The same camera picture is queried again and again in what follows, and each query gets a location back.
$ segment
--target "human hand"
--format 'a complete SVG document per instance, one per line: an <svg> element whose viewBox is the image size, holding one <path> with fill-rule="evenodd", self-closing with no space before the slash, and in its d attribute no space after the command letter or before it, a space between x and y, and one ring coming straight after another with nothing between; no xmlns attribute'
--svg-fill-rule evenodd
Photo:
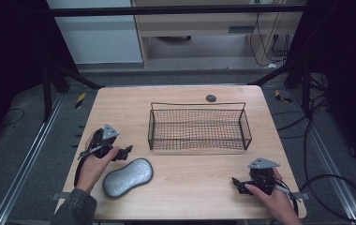
<svg viewBox="0 0 356 225"><path fill-rule="evenodd" d="M274 177L278 180L282 180L282 177L276 168L274 170ZM302 224L298 219L292 205L289 201L289 197L281 190L274 188L271 195L265 194L259 188L252 185L245 185L245 187L259 198L263 204L268 208L272 217L280 221L285 225L297 225Z"/></svg>
<svg viewBox="0 0 356 225"><path fill-rule="evenodd" d="M92 140L93 135L90 136L86 142L86 148ZM109 153L103 158L97 158L94 154L88 156L80 171L79 180L76 188L91 193L91 190L94 188L94 185L99 180L101 175L104 173L108 164L119 152L119 147L114 146Z"/></svg>

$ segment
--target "gray floor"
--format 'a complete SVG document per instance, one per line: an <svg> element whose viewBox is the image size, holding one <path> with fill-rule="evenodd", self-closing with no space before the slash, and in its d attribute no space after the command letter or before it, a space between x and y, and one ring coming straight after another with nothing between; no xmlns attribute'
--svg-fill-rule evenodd
<svg viewBox="0 0 356 225"><path fill-rule="evenodd" d="M165 84L246 84L268 74L272 68L258 65L252 57L250 46L243 36L234 37L192 37L189 41L175 38L154 38L147 68L119 67L95 73L85 70L82 75L96 83L115 85L165 85ZM274 91L280 90L284 97L295 99L301 87L286 91L282 85L284 75L262 86L277 128L284 127L301 118L300 107L295 103L277 100ZM12 208L8 220L50 221L56 201L51 195L62 189L70 163L76 152L96 90L68 79L71 88L63 95L61 110L52 124L47 139L41 147L22 191ZM86 93L80 109L75 109L78 95ZM312 98L320 95L312 91ZM42 125L42 89L36 86L17 95L11 105L4 126L0 127L0 203L5 197L15 174ZM306 123L279 131L281 141L289 158L299 186L304 179L304 134ZM349 146L342 131L329 113L328 106L314 115L314 133L307 138L306 160L309 176L329 172L324 155L319 150L318 137L322 147L331 156L339 174L356 184L356 158L351 157ZM345 215L342 200L336 194L334 182L323 179L314 183L314 190L330 207ZM307 216L304 224L351 224L324 209L314 198L305 202ZM201 224L229 224L235 221L206 221ZM250 224L264 224L264 221L250 221Z"/></svg>

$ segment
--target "gray sponge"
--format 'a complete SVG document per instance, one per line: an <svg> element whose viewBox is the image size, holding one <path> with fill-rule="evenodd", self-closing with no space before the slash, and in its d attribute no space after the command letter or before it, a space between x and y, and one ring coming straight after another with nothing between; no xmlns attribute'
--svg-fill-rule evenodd
<svg viewBox="0 0 356 225"><path fill-rule="evenodd" d="M124 168L106 175L102 186L105 194L115 199L123 196L132 188L149 183L152 177L151 163L145 158L138 158Z"/></svg>

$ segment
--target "black wire basket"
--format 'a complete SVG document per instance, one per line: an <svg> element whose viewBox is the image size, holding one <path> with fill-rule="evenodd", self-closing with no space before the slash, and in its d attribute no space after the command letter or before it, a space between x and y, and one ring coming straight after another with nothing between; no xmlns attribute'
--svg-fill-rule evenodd
<svg viewBox="0 0 356 225"><path fill-rule="evenodd" d="M251 143L245 103L151 103L148 142L153 149L244 149Z"/></svg>

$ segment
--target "sleeve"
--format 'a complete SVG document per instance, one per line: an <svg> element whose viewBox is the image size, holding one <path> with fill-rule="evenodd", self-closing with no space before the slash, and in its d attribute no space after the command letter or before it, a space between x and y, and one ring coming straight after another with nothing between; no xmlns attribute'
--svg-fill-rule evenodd
<svg viewBox="0 0 356 225"><path fill-rule="evenodd" d="M96 199L75 188L55 213L51 225L92 225L95 212Z"/></svg>

